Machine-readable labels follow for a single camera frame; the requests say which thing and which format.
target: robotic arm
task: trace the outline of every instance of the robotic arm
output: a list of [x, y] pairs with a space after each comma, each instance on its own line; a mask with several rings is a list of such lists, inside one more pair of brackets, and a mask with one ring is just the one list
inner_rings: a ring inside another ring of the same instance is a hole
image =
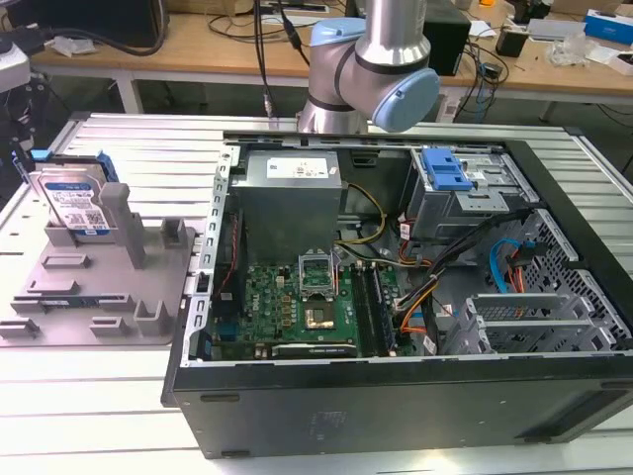
[[402, 132], [420, 121], [439, 94], [439, 77], [427, 67], [425, 13], [425, 0], [368, 0], [366, 21], [316, 24], [299, 131], [360, 134], [371, 119], [387, 132]]

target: power supply label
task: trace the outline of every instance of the power supply label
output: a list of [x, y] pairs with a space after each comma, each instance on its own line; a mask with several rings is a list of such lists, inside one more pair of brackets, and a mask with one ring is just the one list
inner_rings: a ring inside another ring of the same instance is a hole
[[273, 156], [266, 162], [266, 176], [268, 178], [327, 178], [327, 160]]
[[110, 229], [101, 208], [93, 203], [88, 183], [47, 183], [46, 193], [59, 218], [72, 231], [86, 235], [106, 234]]

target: black box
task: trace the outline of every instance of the black box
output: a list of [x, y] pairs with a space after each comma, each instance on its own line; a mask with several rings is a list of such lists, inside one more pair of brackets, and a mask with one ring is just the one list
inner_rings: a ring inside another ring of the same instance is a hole
[[501, 30], [497, 42], [497, 54], [508, 57], [519, 57], [528, 35], [522, 32]]
[[22, 0], [7, 8], [14, 27], [76, 28], [128, 47], [153, 47], [160, 32], [159, 0]]
[[424, 35], [431, 43], [429, 67], [440, 76], [457, 73], [471, 22], [450, 0], [428, 0]]

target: ram slot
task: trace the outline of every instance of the ram slot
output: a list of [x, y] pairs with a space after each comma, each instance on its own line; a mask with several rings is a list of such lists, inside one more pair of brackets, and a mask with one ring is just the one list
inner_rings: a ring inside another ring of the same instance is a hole
[[378, 276], [378, 269], [365, 270], [365, 289], [369, 301], [369, 315], [374, 329], [374, 341], [379, 356], [388, 356], [387, 344], [387, 307], [383, 298], [383, 287]]
[[372, 333], [372, 323], [367, 307], [367, 294], [362, 271], [352, 266], [352, 296], [354, 299], [354, 310], [356, 311], [356, 325], [358, 326], [358, 337], [360, 339], [360, 349], [363, 356], [375, 356], [376, 347]]

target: blue box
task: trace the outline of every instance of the blue box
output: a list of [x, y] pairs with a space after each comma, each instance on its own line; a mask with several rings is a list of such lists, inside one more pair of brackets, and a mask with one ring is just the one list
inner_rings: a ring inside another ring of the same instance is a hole
[[617, 15], [604, 17], [596, 10], [589, 10], [585, 17], [585, 34], [588, 37], [602, 38], [611, 42], [633, 44], [633, 18]]

